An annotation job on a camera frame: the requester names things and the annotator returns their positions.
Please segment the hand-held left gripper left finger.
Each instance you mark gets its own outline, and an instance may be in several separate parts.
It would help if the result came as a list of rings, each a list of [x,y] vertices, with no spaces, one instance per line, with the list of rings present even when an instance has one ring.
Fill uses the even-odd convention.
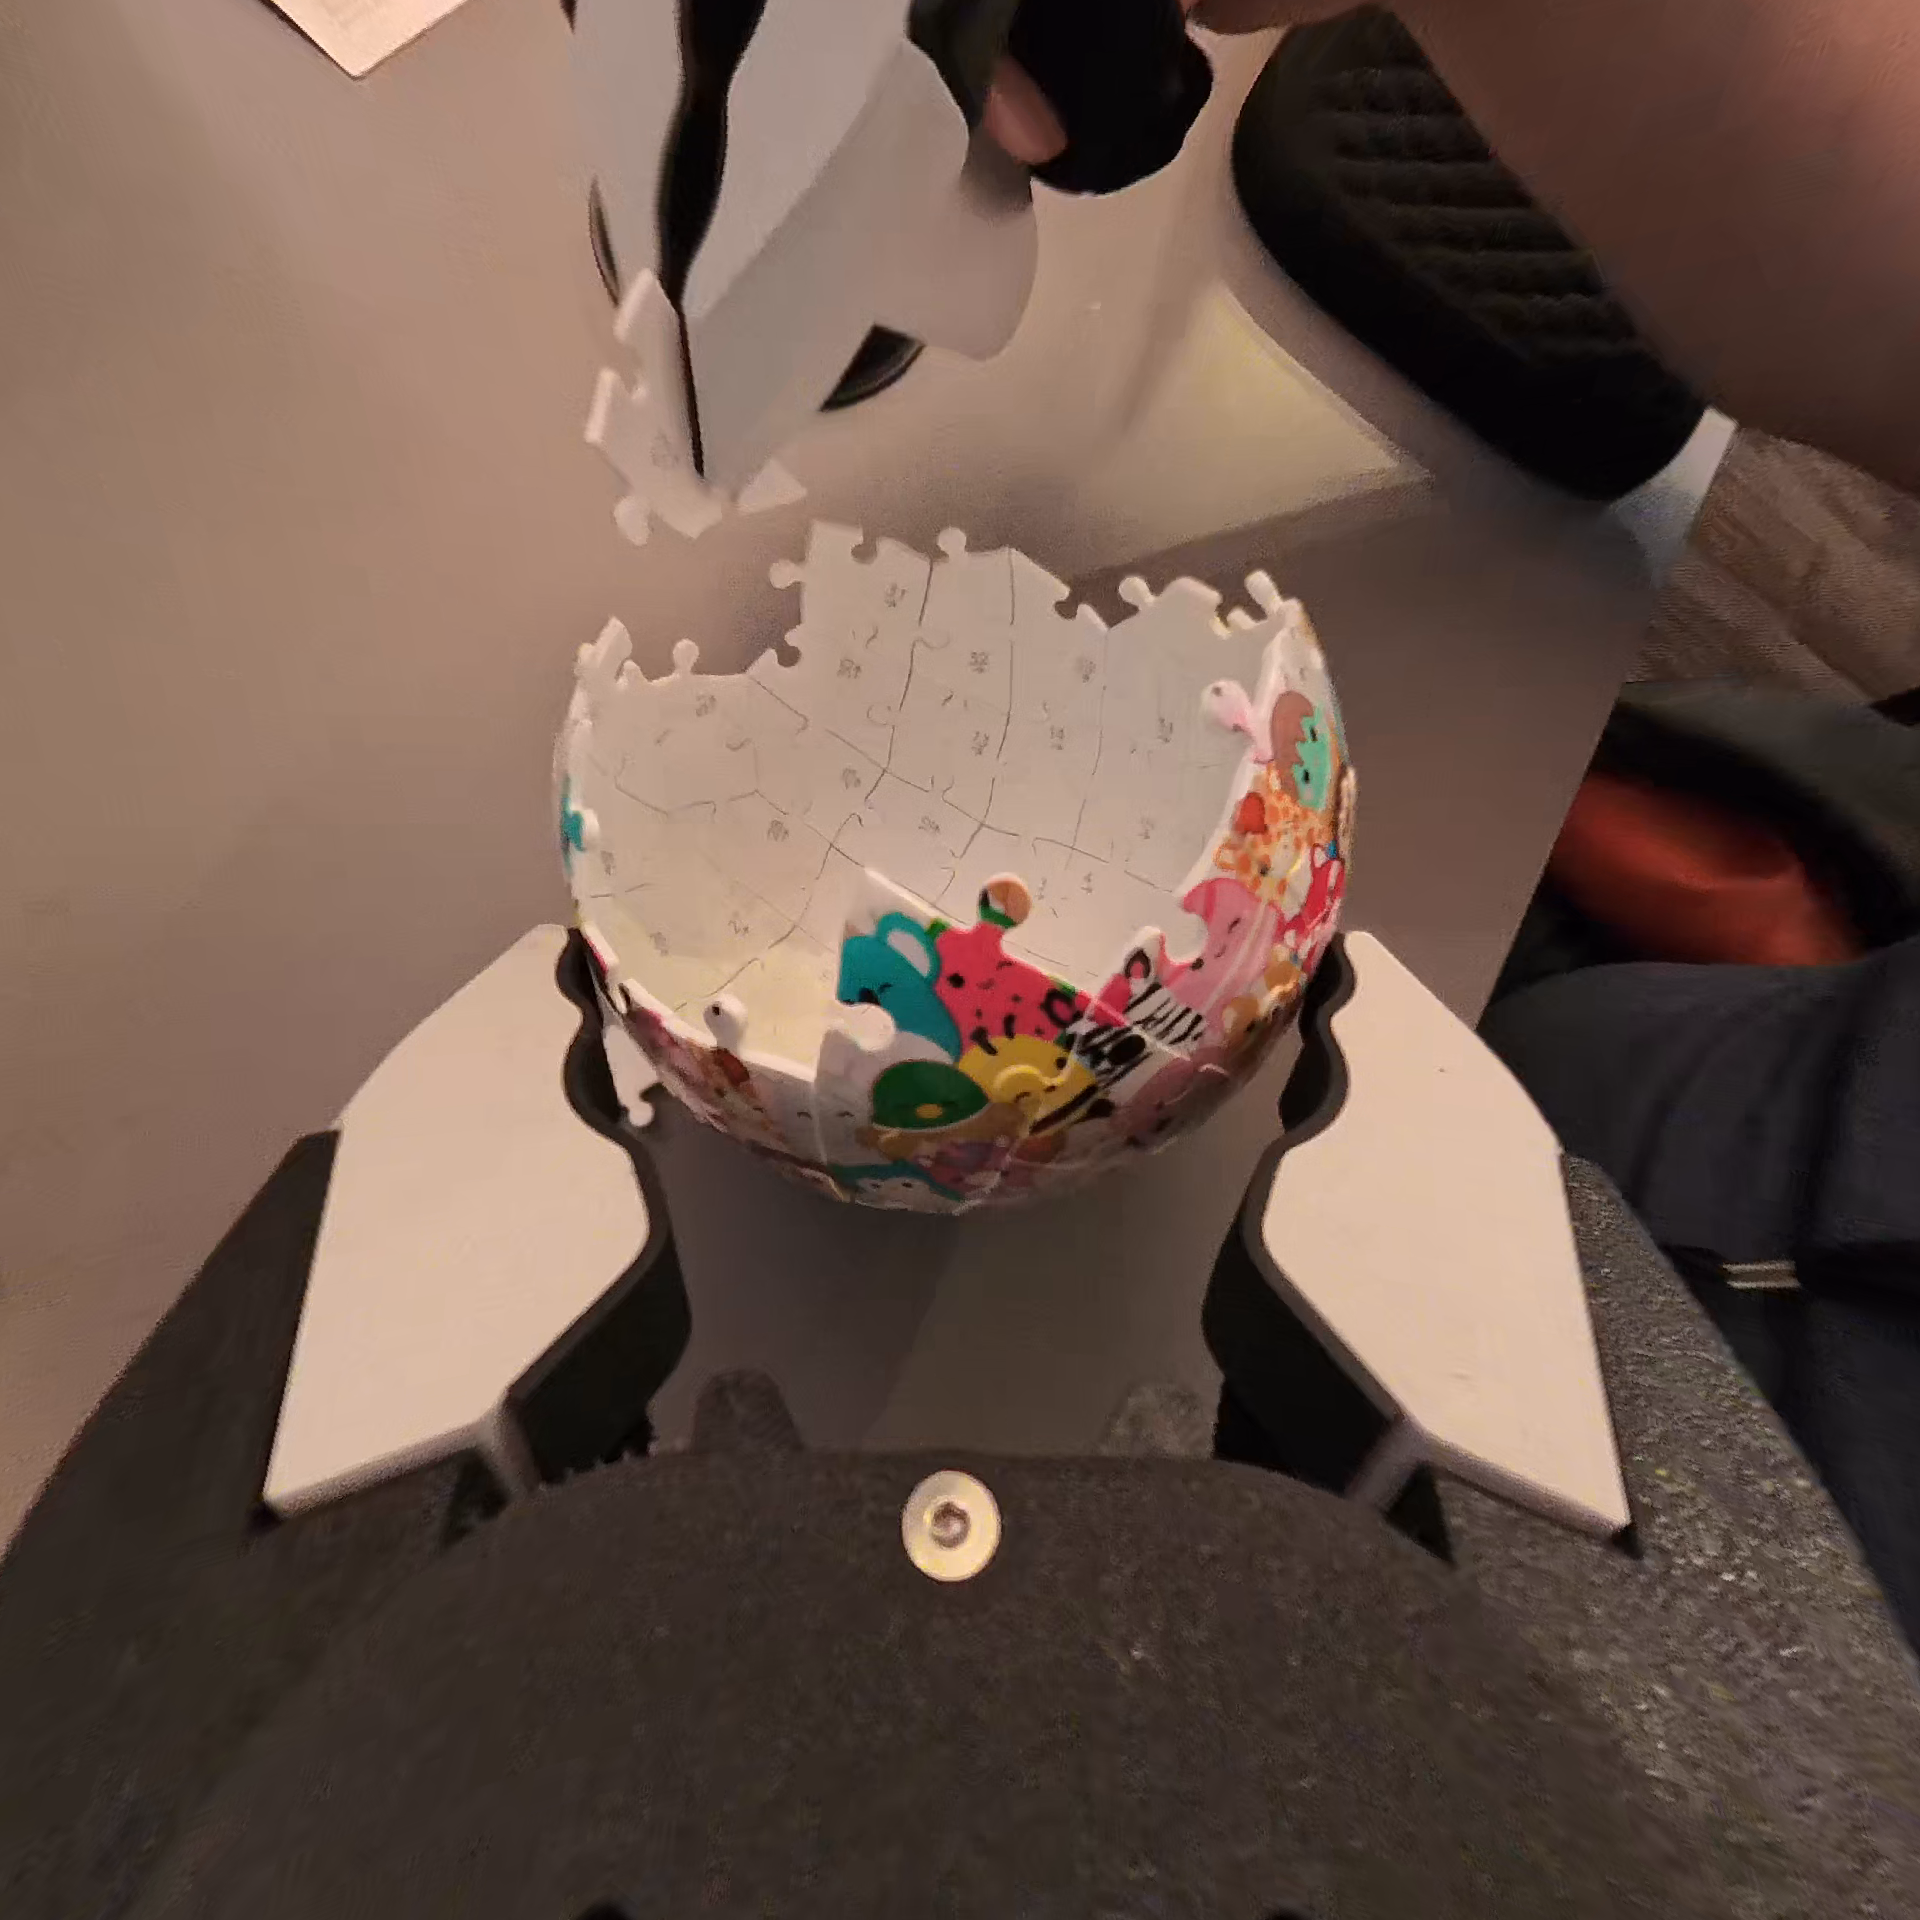
[[[517,1498],[655,1437],[691,1312],[586,948],[540,927],[353,1092],[261,1498],[445,1461]]]

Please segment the single white puzzle piece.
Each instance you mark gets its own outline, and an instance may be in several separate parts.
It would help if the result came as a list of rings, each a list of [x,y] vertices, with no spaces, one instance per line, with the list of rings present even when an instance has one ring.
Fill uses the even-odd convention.
[[[699,475],[681,316],[655,272],[641,272],[620,300],[616,338],[632,352],[633,377],[601,369],[584,437],[625,487],[616,525],[626,540],[648,545],[658,525],[696,540],[724,519],[804,499],[801,480],[780,461],[769,461],[735,491]]]

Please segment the person's right hand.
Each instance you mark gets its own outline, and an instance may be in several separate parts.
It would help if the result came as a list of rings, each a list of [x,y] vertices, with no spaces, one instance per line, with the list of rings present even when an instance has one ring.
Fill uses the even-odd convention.
[[[983,131],[1020,164],[1039,169],[1068,144],[1044,91],[1012,60],[1000,60],[981,111]]]

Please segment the colourful puzzle ball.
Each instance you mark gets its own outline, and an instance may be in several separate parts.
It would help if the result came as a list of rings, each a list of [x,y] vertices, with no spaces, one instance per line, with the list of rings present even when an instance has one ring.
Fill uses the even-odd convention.
[[[1337,936],[1356,770],[1307,611],[816,523],[735,674],[584,648],[560,850],[610,1043],[837,1203],[959,1216],[1197,1130]]]

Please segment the white instruction leaflet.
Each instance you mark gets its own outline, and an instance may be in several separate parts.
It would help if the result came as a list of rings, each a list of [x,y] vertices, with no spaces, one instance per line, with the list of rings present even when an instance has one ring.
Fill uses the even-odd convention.
[[[361,81],[464,8],[463,0],[424,2],[268,2],[296,32],[348,79]]]

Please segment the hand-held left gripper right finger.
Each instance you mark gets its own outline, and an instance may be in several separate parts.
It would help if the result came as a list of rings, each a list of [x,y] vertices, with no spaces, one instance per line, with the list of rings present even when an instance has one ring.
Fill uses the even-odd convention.
[[[1564,1155],[1373,936],[1336,938],[1203,1332],[1224,1442],[1444,1539],[1441,1481],[1591,1539],[1634,1520]]]

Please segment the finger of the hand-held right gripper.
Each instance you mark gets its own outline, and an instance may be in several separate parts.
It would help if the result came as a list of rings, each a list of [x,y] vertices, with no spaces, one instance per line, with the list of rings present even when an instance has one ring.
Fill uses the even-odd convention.
[[[744,489],[868,335],[976,362],[1040,258],[1027,171],[981,116],[1017,5],[772,2],[721,100],[679,312],[705,480]]]
[[[577,2],[569,72],[597,260],[613,298],[658,263],[666,144],[681,107],[676,2]]]

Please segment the black round ball stand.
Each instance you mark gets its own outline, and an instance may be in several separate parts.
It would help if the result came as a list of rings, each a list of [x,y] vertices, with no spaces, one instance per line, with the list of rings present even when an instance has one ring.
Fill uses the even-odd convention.
[[[600,272],[600,280],[608,290],[608,300],[613,304],[620,304],[623,284],[617,272],[617,258],[613,252],[608,218],[597,180],[588,184],[588,231],[592,242],[592,260]],[[888,389],[899,385],[899,379],[908,370],[912,370],[921,352],[921,340],[911,338],[890,328],[874,328],[867,335],[863,348],[853,354],[853,359],[834,381],[829,395],[823,400],[820,412],[844,412],[859,403],[874,400],[880,394],[888,394]]]

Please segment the black cloth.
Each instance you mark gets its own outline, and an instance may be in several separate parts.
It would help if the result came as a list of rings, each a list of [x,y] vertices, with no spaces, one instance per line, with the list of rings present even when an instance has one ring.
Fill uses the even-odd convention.
[[[1873,945],[1915,933],[1917,732],[1869,705],[1731,681],[1626,687],[1591,769],[1776,831]]]

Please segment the orange cloth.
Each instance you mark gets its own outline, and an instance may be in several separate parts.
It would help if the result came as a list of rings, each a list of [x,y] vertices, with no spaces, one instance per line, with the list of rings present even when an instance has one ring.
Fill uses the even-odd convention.
[[[1868,952],[1836,892],[1776,828],[1628,775],[1581,780],[1548,879],[1651,962],[1811,969]]]

